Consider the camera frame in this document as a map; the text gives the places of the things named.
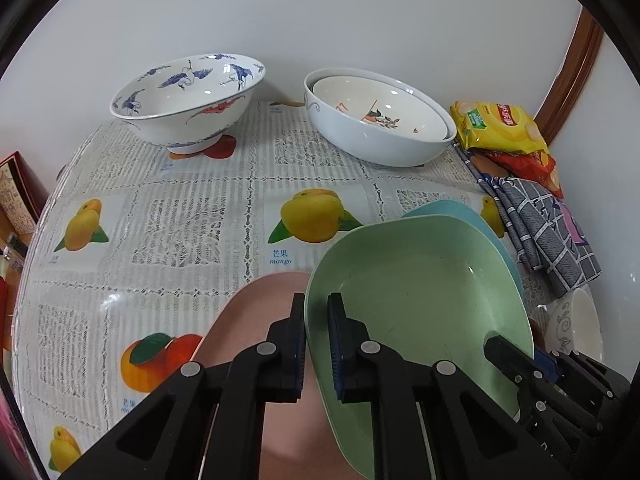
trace bowl with blue crane design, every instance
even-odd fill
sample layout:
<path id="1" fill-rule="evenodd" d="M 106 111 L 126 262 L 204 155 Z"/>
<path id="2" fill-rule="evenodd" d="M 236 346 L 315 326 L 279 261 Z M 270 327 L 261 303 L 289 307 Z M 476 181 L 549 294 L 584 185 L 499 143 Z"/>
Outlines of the bowl with blue crane design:
<path id="1" fill-rule="evenodd" d="M 206 150 L 244 113 L 264 65 L 240 54 L 199 54 L 150 68 L 121 88 L 111 113 L 140 139 L 187 155 Z"/>

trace green label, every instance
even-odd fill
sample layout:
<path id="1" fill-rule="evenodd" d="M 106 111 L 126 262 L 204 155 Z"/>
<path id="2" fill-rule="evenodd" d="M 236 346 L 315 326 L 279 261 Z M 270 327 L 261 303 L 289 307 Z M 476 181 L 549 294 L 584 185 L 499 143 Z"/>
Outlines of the green label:
<path id="1" fill-rule="evenodd" d="M 477 108 L 475 110 L 467 112 L 466 115 L 467 117 L 469 117 L 471 124 L 473 124 L 476 130 L 484 130 L 486 128 L 486 124 L 484 124 L 484 121 L 482 120 L 482 115 L 480 115 L 480 112 Z"/>

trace white wall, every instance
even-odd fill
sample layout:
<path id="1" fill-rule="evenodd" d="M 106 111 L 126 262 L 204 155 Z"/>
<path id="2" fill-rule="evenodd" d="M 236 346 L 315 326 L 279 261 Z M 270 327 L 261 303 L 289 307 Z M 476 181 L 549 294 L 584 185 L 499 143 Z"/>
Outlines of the white wall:
<path id="1" fill-rule="evenodd" d="M 640 87 L 604 39 L 593 72 L 552 145 L 566 203 L 602 266 L 590 283 L 607 365 L 640 358 Z"/>
<path id="2" fill-rule="evenodd" d="M 257 98 L 302 100 L 311 70 L 354 66 L 446 106 L 474 98 L 534 114 L 578 13 L 575 0 L 61 0 L 0 81 L 0 146 L 51 190 L 124 83 L 203 52 L 260 59 Z"/>

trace bowl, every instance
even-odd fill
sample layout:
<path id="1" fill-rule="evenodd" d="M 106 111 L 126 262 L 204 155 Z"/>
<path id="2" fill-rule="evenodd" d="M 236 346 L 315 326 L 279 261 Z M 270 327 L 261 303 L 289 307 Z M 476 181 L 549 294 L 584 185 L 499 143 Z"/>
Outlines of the bowl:
<path id="1" fill-rule="evenodd" d="M 390 134 L 439 142 L 449 133 L 427 103 L 380 81 L 335 75 L 318 81 L 312 91 L 349 117 L 386 128 Z"/>
<path id="2" fill-rule="evenodd" d="M 545 332 L 547 352 L 577 350 L 603 362 L 602 335 L 596 307 L 581 288 L 566 293 L 547 307 L 549 323 Z"/>
<path id="3" fill-rule="evenodd" d="M 363 476 L 374 477 L 370 406 L 337 400 L 326 299 L 340 292 L 347 316 L 406 360 L 453 361 L 507 413 L 517 388 L 484 357 L 499 333 L 533 357 L 518 289 L 494 245 L 478 229 L 443 215 L 372 224 L 347 233 L 316 265 L 305 297 L 309 353 L 338 446 Z"/>
<path id="4" fill-rule="evenodd" d="M 289 315 L 293 294 L 308 272 L 276 272 L 247 283 L 226 304 L 191 358 L 206 367 L 231 361 L 264 341 L 272 322 Z M 267 403 L 260 480 L 362 480 L 344 459 L 326 418 L 311 360 L 305 360 L 302 396 L 295 404 Z"/>
<path id="5" fill-rule="evenodd" d="M 489 238 L 490 242 L 494 245 L 504 263 L 509 267 L 509 272 L 511 273 L 511 277 L 513 278 L 513 282 L 518 287 L 518 292 L 520 293 L 520 297 L 524 300 L 524 289 L 522 288 L 522 279 L 520 278 L 520 273 L 516 268 L 516 264 L 513 262 L 513 259 L 509 256 L 507 249 L 504 247 L 500 238 L 498 238 L 494 230 L 491 229 L 489 224 L 484 221 L 484 219 L 476 213 L 469 206 L 464 205 L 462 202 L 458 202 L 457 200 L 436 200 L 434 202 L 430 202 L 423 206 L 417 207 L 402 215 L 402 218 L 407 218 L 409 216 L 423 216 L 423 215 L 446 215 L 453 216 L 455 218 L 459 218 L 463 222 L 472 225 L 476 229 L 478 229 L 484 236 Z"/>
<path id="6" fill-rule="evenodd" d="M 199 54 L 150 68 L 111 100 L 111 113 L 142 140 L 200 152 L 246 110 L 264 66 L 239 54 Z"/>
<path id="7" fill-rule="evenodd" d="M 322 79 L 332 77 L 341 78 L 342 83 L 337 85 L 335 83 L 320 84 L 318 91 L 324 97 L 320 97 L 313 92 L 313 89 Z M 392 94 L 393 91 L 397 91 L 398 95 L 400 93 L 407 94 L 411 100 L 415 100 L 412 101 L 411 110 L 424 110 L 422 105 L 426 104 L 428 108 L 440 117 L 446 126 L 446 136 L 439 139 L 433 138 L 439 135 L 437 134 L 437 128 L 433 130 L 435 133 L 432 135 L 431 127 L 427 126 L 433 124 L 431 120 L 435 120 L 431 111 L 425 114 L 421 121 L 410 124 L 413 116 L 408 116 L 405 119 L 403 116 L 389 115 L 380 111 L 377 104 L 375 110 L 369 110 L 373 102 L 371 101 L 366 108 L 362 108 L 359 104 L 354 108 L 358 113 L 364 109 L 362 117 L 357 115 L 350 116 L 348 114 L 350 110 L 344 110 L 344 107 L 348 108 L 344 102 L 339 101 L 333 104 L 334 98 L 328 94 L 328 88 L 341 88 L 340 92 L 345 92 L 344 88 L 349 86 L 350 83 L 344 83 L 344 80 L 347 79 L 353 82 L 353 78 L 366 79 L 373 83 L 365 85 L 358 82 L 357 88 L 356 85 L 352 84 L 352 93 L 341 93 L 340 96 L 352 99 L 355 103 L 370 99 L 376 90 L 380 90 L 380 97 L 374 97 L 374 100 L 378 99 L 378 102 L 384 100 L 385 104 L 390 104 L 388 98 L 389 96 L 395 97 Z M 359 89 L 363 88 L 367 88 L 367 91 L 360 99 L 356 97 L 356 94 Z M 312 123 L 329 142 L 350 155 L 367 162 L 381 164 L 382 166 L 396 168 L 420 166 L 440 155 L 456 136 L 456 126 L 453 119 L 436 101 L 401 81 L 366 70 L 324 68 L 308 74 L 305 77 L 305 105 Z"/>

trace green plate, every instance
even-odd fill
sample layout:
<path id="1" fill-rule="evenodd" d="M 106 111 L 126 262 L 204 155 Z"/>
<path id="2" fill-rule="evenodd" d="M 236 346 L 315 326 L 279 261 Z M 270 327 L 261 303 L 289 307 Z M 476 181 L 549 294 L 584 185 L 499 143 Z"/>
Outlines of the green plate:
<path id="1" fill-rule="evenodd" d="M 322 402 L 344 457 L 374 477 L 369 404 L 338 402 L 326 298 L 340 292 L 347 316 L 407 360 L 453 361 L 507 413 L 516 387 L 484 358 L 499 333 L 533 357 L 527 314 L 509 269 L 475 227 L 442 215 L 403 218 L 349 232 L 316 266 L 306 289 L 306 337 Z"/>

